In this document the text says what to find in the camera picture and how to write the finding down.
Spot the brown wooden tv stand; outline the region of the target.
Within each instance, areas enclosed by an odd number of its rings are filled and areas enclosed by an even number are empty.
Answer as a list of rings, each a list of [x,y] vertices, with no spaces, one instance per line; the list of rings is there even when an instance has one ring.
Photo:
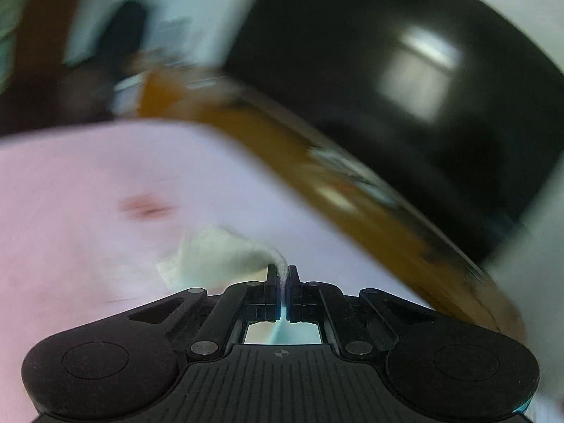
[[[431,307],[527,340],[518,308],[482,269],[401,197],[386,206],[316,160],[311,149],[330,148],[330,140],[263,94],[211,70],[157,67],[144,80],[137,112],[232,137]]]

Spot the cream white knit garment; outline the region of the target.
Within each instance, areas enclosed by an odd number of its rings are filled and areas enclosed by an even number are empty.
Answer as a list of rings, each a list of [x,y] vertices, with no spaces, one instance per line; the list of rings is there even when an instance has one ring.
[[[184,237],[178,250],[157,264],[157,270],[174,292],[201,287],[221,294],[232,284],[262,282],[270,265],[285,283],[288,265],[279,251],[232,229],[209,227]]]

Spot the pink floral bed sheet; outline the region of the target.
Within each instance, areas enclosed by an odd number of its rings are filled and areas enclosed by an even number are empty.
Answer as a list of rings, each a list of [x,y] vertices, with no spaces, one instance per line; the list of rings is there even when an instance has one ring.
[[[198,124],[121,122],[1,142],[1,418],[29,422],[28,350],[169,294],[157,266],[223,226],[306,281],[416,295],[240,144]]]

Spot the silver set-top box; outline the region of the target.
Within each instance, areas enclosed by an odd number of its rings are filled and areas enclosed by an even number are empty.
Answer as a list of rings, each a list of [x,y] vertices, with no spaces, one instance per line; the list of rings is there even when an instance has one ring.
[[[353,182],[354,186],[376,202],[392,209],[399,207],[399,201],[391,188],[359,161],[350,159],[335,150],[319,147],[310,148],[309,155],[326,168]]]

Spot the black flat screen television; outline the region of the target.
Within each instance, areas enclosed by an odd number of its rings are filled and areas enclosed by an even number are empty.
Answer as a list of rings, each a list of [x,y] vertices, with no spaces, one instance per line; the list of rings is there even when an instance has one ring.
[[[563,75],[479,0],[256,0],[225,68],[475,263],[513,233],[563,150]]]

